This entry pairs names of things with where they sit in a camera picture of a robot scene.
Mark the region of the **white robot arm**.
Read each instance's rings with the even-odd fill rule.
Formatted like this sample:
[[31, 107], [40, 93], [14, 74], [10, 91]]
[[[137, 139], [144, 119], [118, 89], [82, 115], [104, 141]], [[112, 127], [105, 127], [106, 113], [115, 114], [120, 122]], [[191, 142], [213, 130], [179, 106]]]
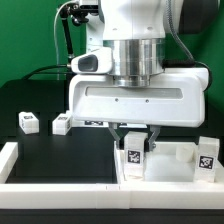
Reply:
[[81, 121], [198, 127], [205, 119], [209, 68], [188, 55], [168, 60], [165, 36], [208, 27], [220, 0], [76, 0], [89, 51], [71, 60], [69, 110]]

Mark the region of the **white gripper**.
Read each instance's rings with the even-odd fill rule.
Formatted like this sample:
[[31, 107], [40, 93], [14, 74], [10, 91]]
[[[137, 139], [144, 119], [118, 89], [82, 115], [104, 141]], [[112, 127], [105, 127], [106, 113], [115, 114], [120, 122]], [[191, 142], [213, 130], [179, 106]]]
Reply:
[[77, 75], [69, 87], [69, 110], [76, 120], [109, 122], [116, 148], [124, 149], [117, 123], [150, 125], [147, 151], [156, 147], [160, 126], [198, 127], [205, 119], [205, 68], [168, 68], [150, 85], [125, 88], [109, 75]]

